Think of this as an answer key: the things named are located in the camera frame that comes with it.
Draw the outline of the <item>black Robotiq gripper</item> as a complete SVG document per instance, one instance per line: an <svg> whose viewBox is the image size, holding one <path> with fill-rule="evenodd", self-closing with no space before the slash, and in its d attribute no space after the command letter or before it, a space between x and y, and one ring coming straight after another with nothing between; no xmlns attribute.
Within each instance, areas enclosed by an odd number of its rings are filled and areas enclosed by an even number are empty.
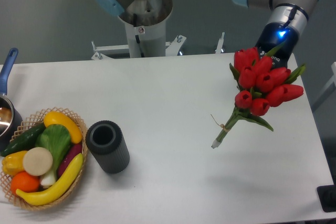
<svg viewBox="0 0 336 224"><path fill-rule="evenodd" d="M259 39L256 42L256 47L259 52L269 52L277 45L284 42L284 45L273 55L273 68L287 67L288 60L293 52L295 45L299 40L299 33L292 27L282 27L281 23L267 24Z"/></svg>

